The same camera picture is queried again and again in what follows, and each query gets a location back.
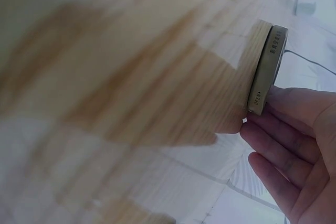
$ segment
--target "metal disc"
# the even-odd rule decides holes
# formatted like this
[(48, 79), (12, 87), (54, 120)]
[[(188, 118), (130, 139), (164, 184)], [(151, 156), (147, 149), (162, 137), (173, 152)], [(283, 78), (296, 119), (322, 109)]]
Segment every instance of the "metal disc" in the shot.
[(282, 26), (273, 26), (269, 32), (248, 98), (247, 107), (252, 113), (262, 114), (268, 91), (274, 84), (280, 68), (287, 36), (288, 29)]

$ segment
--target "finger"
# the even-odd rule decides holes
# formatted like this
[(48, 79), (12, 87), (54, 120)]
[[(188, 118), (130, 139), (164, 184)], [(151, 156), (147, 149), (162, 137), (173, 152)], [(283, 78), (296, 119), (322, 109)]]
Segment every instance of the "finger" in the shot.
[(306, 162), (314, 164), (318, 160), (320, 150), (314, 138), (302, 134), (268, 111), (264, 111), (262, 116), (249, 113), (247, 120), (256, 123), (271, 138)]
[(240, 134), (256, 152), (280, 169), (295, 186), (304, 186), (312, 165), (293, 155), (253, 122), (245, 123)]
[(322, 156), (314, 165), (311, 173), (309, 174), (304, 188), (300, 192), (293, 210), (292, 220), (297, 223), (302, 214), (310, 207), (310, 205), (317, 199), (317, 197), (324, 190), (330, 177)]
[(276, 118), (278, 118), (279, 120), (291, 125), (293, 128), (297, 129), (298, 131), (302, 132), (305, 135), (311, 136), (313, 138), (315, 138), (315, 133), (312, 127), (309, 127), (308, 125), (306, 125), (305, 123), (296, 120), (288, 115), (282, 114), (279, 111), (277, 111), (276, 109), (274, 109), (271, 105), (269, 105), (268, 103), (266, 103), (265, 109), (264, 111), (268, 111), (269, 113), (271, 113), (272, 115), (274, 115)]
[(336, 102), (336, 94), (272, 86), (267, 101), (278, 112), (313, 127), (319, 115)]
[(325, 166), (336, 176), (336, 93), (273, 87), (268, 102), (280, 113), (313, 127)]
[(286, 180), (279, 171), (260, 154), (255, 152), (251, 153), (248, 157), (248, 161), (279, 208), (286, 216), (289, 216), (299, 196), (299, 189)]

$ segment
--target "wooden board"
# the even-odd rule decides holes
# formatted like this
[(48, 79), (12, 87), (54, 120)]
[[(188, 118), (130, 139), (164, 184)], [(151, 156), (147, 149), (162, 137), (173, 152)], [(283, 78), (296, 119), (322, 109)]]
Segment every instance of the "wooden board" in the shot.
[[(0, 0), (4, 223), (202, 220), (244, 149), (202, 150), (240, 129), (276, 1)], [(202, 168), (167, 149), (192, 146)]]

